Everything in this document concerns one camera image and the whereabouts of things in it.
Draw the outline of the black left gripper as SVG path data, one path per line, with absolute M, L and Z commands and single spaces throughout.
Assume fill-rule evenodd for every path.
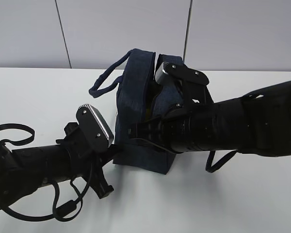
M 123 146 L 111 144 L 105 152 L 96 153 L 86 140 L 79 123 L 69 122 L 64 132 L 65 138 L 57 139 L 56 143 L 68 152 L 72 177 L 82 177 L 99 199 L 107 197 L 114 188 L 107 183 L 103 167 L 123 151 Z

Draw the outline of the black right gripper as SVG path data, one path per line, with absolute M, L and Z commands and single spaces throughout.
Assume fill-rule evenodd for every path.
M 161 150 L 176 153 L 168 142 L 168 135 L 163 133 L 163 117 L 157 116 L 150 120 L 134 123 L 128 129 L 129 139 L 138 139 L 147 142 Z

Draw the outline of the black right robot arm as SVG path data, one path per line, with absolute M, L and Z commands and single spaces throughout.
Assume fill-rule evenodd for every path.
M 291 155 L 291 81 L 271 85 L 239 98 L 192 109 L 175 109 L 132 124 L 129 138 L 160 149 L 235 150 L 266 157 Z

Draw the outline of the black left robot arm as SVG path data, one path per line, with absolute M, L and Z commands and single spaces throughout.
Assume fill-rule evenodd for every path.
M 82 177 L 102 199 L 113 192 L 103 174 L 103 167 L 121 148 L 109 144 L 98 127 L 85 128 L 69 122 L 65 137 L 54 145 L 9 150 L 6 146 L 24 146 L 30 136 L 20 141 L 0 140 L 0 209 L 7 208 L 37 189 Z

